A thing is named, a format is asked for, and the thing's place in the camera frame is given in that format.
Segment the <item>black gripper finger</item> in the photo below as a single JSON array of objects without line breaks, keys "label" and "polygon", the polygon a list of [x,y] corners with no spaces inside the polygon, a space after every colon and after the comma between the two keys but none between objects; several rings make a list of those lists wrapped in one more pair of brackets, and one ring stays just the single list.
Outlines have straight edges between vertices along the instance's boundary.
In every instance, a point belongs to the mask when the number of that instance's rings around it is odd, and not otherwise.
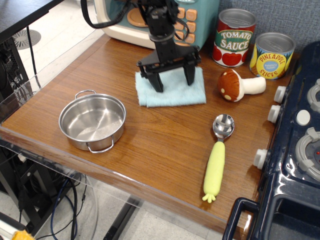
[{"label": "black gripper finger", "polygon": [[196,67],[194,65],[185,65],[183,70],[187,84],[191,86],[194,83]]},{"label": "black gripper finger", "polygon": [[153,73],[153,72],[147,73],[147,78],[156,92],[158,93],[163,92],[164,90],[163,84],[162,84],[160,75],[158,73]]}]

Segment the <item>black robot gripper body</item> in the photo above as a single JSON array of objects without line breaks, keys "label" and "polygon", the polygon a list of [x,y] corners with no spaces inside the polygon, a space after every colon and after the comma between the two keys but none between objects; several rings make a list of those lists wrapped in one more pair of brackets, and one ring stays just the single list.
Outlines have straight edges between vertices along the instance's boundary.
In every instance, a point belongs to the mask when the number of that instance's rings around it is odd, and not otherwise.
[{"label": "black robot gripper body", "polygon": [[197,45],[176,44],[173,35],[149,35],[155,44],[155,50],[137,62],[140,74],[148,78],[147,73],[162,73],[184,66],[197,66],[201,62],[199,47]]}]

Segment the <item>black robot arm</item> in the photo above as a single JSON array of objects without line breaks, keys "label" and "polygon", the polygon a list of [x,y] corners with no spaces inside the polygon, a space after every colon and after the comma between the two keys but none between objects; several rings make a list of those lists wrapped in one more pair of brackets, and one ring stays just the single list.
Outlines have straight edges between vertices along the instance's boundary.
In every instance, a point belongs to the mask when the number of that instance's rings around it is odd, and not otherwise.
[{"label": "black robot arm", "polygon": [[163,92],[160,73],[183,68],[187,84],[195,79],[196,65],[201,62],[196,46],[182,46],[174,42],[174,25],[178,20],[178,3],[174,0],[126,0],[115,19],[120,22],[131,5],[138,7],[149,28],[149,39],[155,51],[139,60],[137,66],[143,78],[149,80],[156,92]]}]

